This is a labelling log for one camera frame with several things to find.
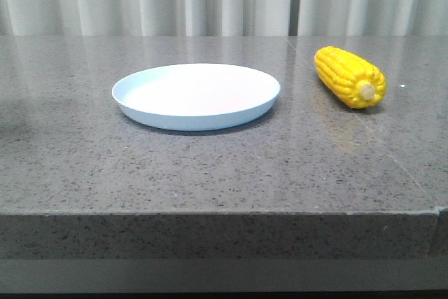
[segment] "countertop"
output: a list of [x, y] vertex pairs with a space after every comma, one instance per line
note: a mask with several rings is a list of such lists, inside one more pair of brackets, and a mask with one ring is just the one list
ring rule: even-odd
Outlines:
[[[388, 79], [327, 90], [334, 45]], [[0, 258], [406, 259], [448, 255], [448, 37], [0, 37]], [[136, 71], [238, 64], [281, 84], [238, 127], [175, 132], [111, 96]]]

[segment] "table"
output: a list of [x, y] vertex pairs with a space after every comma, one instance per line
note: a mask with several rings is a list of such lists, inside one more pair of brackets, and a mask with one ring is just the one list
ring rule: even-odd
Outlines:
[[[378, 106], [322, 85], [329, 45], [385, 73]], [[447, 53], [446, 36], [0, 37], [0, 293], [447, 288]], [[176, 132], [111, 96], [196, 62], [265, 71], [278, 100]]]

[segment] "toy corn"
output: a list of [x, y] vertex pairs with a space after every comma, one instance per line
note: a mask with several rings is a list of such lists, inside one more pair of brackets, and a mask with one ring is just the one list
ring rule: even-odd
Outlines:
[[347, 106], [374, 106], [386, 94], [383, 73], [367, 60], [337, 47], [324, 47], [314, 56], [319, 78]]

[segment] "plate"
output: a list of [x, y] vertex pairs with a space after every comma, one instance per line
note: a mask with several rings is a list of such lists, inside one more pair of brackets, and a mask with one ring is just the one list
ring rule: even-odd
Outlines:
[[112, 96], [131, 119], [178, 131], [217, 130], [254, 120], [272, 107], [279, 82], [231, 64], [174, 64], [119, 80]]

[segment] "gray granite countertop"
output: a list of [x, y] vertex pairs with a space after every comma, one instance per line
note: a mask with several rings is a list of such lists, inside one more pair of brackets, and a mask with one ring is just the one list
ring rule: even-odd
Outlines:
[[[388, 78], [355, 111], [323, 46]], [[0, 37], [0, 258], [421, 258], [448, 254], [447, 37]], [[282, 90], [245, 125], [175, 132], [113, 84], [238, 64]]]

